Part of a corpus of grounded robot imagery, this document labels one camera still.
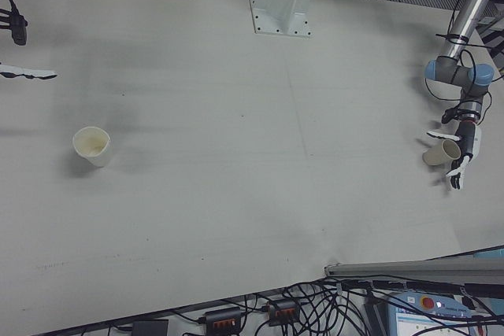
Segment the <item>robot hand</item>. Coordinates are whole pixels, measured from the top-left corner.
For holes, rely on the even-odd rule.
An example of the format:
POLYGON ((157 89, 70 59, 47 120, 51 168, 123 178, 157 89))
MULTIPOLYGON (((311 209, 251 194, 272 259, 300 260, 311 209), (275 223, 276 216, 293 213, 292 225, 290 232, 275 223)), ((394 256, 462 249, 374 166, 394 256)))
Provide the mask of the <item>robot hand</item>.
POLYGON ((38 70, 31 68, 22 68, 12 65, 0 64, 1 76, 7 79, 23 77, 25 79, 48 80, 57 77, 57 73, 51 70, 38 70))
POLYGON ((466 120, 459 122, 458 129, 452 135, 438 131, 427 131, 426 134, 439 142, 424 152, 424 163, 430 166, 450 164, 446 178, 452 189, 461 190, 464 187, 465 170, 480 152, 480 127, 466 120))

